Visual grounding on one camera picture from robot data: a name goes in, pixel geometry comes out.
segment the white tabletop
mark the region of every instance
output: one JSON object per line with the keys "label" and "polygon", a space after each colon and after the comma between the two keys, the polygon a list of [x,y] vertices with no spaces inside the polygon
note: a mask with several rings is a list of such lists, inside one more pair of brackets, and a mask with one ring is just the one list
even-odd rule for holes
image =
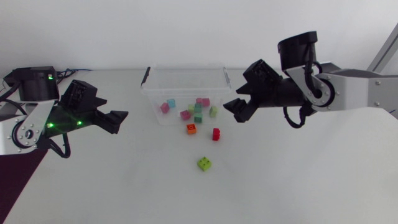
{"label": "white tabletop", "polygon": [[[157,123],[140,93],[143,75],[74,75],[108,100],[99,110],[129,116],[119,134],[70,132],[71,157],[47,153],[6,223],[398,222],[398,121],[384,110],[316,113],[301,129],[282,108],[259,109],[244,124],[223,110],[217,125],[189,136]],[[229,75],[234,90],[244,83],[242,70]],[[213,163],[206,172],[203,156]]]}

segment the plastic bin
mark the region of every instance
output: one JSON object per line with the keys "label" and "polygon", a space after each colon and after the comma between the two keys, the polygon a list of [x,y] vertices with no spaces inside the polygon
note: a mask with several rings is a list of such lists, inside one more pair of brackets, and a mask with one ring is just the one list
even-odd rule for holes
{"label": "plastic bin", "polygon": [[[202,107],[202,123],[215,123],[221,116],[223,97],[231,92],[227,70],[222,65],[148,67],[141,83],[141,93],[149,97],[161,125],[194,123],[193,117],[183,120],[181,111],[195,105],[197,98],[210,99],[210,106]],[[175,107],[164,113],[161,106],[174,99]],[[210,117],[211,106],[217,115]]]}

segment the red block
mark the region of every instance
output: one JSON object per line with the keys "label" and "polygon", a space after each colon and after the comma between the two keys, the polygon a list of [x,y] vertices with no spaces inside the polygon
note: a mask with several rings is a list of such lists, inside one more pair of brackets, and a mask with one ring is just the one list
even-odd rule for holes
{"label": "red block", "polygon": [[191,118],[191,114],[187,110],[181,111],[180,116],[183,120],[188,120]]}
{"label": "red block", "polygon": [[169,112],[169,104],[168,103],[163,103],[162,106],[160,106],[160,109],[162,110],[163,113]]}
{"label": "red block", "polygon": [[203,98],[201,99],[202,105],[204,107],[210,106],[210,99],[209,98]]}
{"label": "red block", "polygon": [[213,129],[213,141],[218,141],[220,139],[221,131],[218,128]]}

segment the green block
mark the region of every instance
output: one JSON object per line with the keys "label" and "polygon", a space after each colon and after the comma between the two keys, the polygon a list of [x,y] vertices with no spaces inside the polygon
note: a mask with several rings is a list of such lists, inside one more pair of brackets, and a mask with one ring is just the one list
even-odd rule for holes
{"label": "green block", "polygon": [[201,103],[195,103],[195,113],[201,113]]}
{"label": "green block", "polygon": [[206,171],[211,167],[211,161],[206,157],[203,157],[198,161],[198,167],[200,167],[203,171]]}
{"label": "green block", "polygon": [[210,117],[215,118],[217,115],[217,107],[216,106],[211,106],[210,108]]}
{"label": "green block", "polygon": [[195,114],[195,115],[193,116],[193,122],[195,122],[195,123],[201,123],[202,118],[203,118],[203,115],[202,115],[202,114]]}
{"label": "green block", "polygon": [[193,115],[193,112],[195,110],[195,107],[193,105],[188,105],[188,112]]}

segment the white wall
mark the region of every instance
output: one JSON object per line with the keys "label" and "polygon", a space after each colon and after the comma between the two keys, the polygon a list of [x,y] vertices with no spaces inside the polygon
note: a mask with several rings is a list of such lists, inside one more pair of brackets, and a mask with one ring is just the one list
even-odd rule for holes
{"label": "white wall", "polygon": [[367,68],[398,22],[398,1],[2,0],[0,75],[13,68],[142,68],[263,58],[278,41],[318,31],[319,61]]}

